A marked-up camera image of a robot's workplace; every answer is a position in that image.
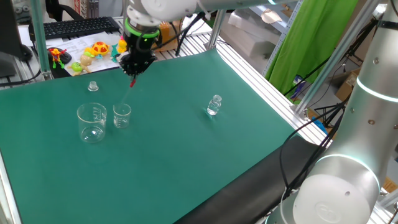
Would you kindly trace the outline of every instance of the black keyboard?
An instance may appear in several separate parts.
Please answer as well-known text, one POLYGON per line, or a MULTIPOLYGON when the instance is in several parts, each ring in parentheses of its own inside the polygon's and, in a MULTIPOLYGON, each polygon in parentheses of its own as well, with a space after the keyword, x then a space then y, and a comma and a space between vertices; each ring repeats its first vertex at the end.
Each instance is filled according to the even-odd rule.
MULTIPOLYGON (((50 22, 44 24, 45 39, 85 36, 100 32, 119 31, 118 23, 112 17, 99 17, 79 21, 50 22)), ((35 40, 32 24, 29 26, 31 41, 35 40)))

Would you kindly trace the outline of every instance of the green table mat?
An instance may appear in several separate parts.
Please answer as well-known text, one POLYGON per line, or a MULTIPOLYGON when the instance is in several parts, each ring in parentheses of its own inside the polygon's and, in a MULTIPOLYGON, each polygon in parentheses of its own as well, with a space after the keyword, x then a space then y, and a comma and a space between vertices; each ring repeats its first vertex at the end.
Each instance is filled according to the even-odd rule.
POLYGON ((111 70, 2 90, 0 103, 0 148, 24 224, 173 223, 293 131, 216 50, 156 62, 131 89, 111 70), (117 129, 112 105, 127 91, 131 124, 117 129), (215 94, 222 107, 210 119, 215 94), (96 144, 78 134, 77 108, 90 102, 108 110, 96 144))

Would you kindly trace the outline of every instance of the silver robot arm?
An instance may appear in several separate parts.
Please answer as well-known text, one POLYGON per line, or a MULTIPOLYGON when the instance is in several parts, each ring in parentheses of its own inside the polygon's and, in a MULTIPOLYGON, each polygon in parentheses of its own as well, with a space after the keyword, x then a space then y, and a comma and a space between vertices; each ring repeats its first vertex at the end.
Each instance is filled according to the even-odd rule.
MULTIPOLYGON (((126 73, 140 74, 153 62, 150 48, 156 41, 161 21, 200 11, 285 2, 290 1, 129 0, 124 31, 129 60, 125 60, 125 67, 143 66, 126 73), (137 41, 139 36, 149 40, 146 45, 137 41), (149 64, 142 54, 150 59, 149 64)), ((384 183, 388 160, 398 144, 398 15, 391 4, 383 20, 363 63, 339 135, 299 192, 283 201, 266 224, 368 222, 384 183)))

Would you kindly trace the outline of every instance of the green curtain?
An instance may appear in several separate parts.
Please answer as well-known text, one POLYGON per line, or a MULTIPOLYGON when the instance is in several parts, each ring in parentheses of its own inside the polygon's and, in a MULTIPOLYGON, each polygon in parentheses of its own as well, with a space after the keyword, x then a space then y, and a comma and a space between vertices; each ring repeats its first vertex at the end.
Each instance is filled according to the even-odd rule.
MULTIPOLYGON (((304 77, 334 51, 358 0, 304 0, 266 79, 281 93, 296 75, 304 77)), ((309 82, 314 82, 321 69, 309 82)))

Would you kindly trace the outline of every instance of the green ring on robot arm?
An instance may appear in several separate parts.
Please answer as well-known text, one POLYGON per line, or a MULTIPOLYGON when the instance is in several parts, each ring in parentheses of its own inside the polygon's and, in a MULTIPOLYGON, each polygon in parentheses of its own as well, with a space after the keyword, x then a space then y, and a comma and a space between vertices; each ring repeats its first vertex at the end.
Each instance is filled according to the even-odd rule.
MULTIPOLYGON (((138 31, 136 31, 135 29, 133 29, 133 28, 130 26, 130 24, 129 24, 129 22, 127 21, 127 19, 126 19, 126 21, 125 21, 125 23, 124 23, 124 26, 125 26, 125 28, 126 28, 130 33, 136 35, 137 37, 141 36, 142 32, 138 32, 138 31)), ((157 31, 154 32, 153 34, 144 34, 142 37, 143 37, 143 38, 154 38, 154 37, 157 37, 159 34, 160 34, 160 31, 157 30, 157 31)))

